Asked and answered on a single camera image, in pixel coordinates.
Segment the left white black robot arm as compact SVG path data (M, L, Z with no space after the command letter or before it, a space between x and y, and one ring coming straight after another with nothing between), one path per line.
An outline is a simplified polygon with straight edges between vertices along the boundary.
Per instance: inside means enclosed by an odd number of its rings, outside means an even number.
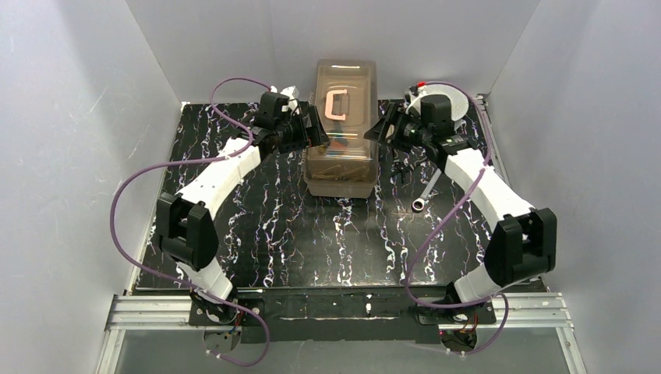
M188 185L172 194L164 192L157 201L155 245L171 257L193 283L196 293L219 305L228 299L233 285L217 260L219 238L214 218L223 202L244 177L271 153L290 153L330 140L318 110L303 108L296 86L264 93L258 108L230 137L212 162Z

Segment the silver wrench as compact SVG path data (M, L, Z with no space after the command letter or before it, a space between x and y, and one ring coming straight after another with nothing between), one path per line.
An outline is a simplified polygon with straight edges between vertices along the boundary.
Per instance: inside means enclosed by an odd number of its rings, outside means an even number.
M440 169L436 169L420 196L412 202L411 208L413 213L420 213L426 208L429 195L442 174L443 172Z

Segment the translucent brown beige tool box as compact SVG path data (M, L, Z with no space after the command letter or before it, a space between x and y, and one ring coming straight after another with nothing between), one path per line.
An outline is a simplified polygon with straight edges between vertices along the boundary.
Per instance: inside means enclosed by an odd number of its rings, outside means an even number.
M368 198L377 182L378 146L364 138L378 120L376 63L323 59L313 100L325 146L306 151L304 180L313 196Z

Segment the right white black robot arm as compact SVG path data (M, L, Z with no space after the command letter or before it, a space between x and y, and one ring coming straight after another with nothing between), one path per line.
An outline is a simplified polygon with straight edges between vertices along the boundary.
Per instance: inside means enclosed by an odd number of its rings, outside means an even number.
M404 152L423 149L437 169L464 190L460 202L471 201L486 219L492 235L482 264L450 282L442 302L415 300L426 308L458 310L553 270L557 217L512 190L476 144L455 129L451 115L451 100L445 95L423 98L416 115L390 104L364 137Z

